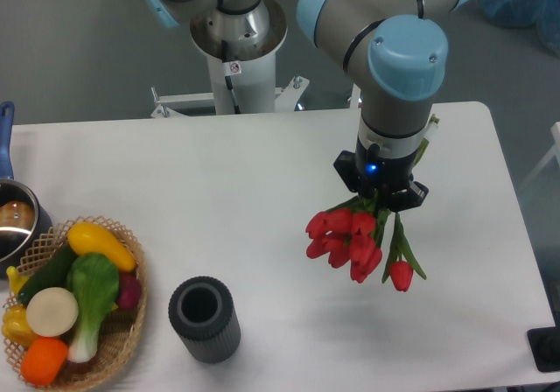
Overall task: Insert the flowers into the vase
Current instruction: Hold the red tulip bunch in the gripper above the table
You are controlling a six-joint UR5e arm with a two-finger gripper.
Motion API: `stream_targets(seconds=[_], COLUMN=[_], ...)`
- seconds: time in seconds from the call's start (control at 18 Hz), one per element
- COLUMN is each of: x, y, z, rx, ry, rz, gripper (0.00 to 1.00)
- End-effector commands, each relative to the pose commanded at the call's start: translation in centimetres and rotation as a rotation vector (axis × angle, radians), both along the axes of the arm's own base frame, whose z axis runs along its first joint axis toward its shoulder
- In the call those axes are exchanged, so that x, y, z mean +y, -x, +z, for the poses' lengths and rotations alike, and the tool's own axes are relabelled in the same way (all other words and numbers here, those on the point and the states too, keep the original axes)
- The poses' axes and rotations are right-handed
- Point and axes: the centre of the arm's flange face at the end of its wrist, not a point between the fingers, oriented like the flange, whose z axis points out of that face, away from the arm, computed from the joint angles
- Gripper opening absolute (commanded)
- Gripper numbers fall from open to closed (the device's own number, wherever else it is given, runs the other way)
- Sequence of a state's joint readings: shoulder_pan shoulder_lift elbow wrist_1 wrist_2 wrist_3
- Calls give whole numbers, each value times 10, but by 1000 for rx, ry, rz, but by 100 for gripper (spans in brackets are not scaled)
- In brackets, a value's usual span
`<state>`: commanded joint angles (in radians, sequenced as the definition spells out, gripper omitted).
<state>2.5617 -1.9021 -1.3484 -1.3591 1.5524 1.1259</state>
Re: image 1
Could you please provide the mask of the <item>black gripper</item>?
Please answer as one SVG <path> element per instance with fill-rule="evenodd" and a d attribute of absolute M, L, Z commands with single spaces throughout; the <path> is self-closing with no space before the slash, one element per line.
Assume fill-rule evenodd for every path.
<path fill-rule="evenodd" d="M 387 158 L 378 143 L 366 148 L 358 141 L 355 152 L 343 150 L 333 167 L 351 193 L 373 201 L 375 212 L 401 212 L 420 207 L 429 193 L 412 174 L 419 152 L 417 147 L 408 156 Z"/>

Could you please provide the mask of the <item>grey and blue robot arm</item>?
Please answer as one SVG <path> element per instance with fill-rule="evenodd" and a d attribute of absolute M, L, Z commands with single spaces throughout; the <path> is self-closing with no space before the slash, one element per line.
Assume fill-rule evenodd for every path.
<path fill-rule="evenodd" d="M 275 108 L 275 55 L 285 40 L 275 0 L 146 0 L 168 27 L 187 24 L 205 54 L 220 115 Z M 445 77 L 448 41 L 435 17 L 469 0 L 298 0 L 303 34 L 362 95 L 356 147 L 334 166 L 377 210 L 419 207 L 412 168 Z"/>

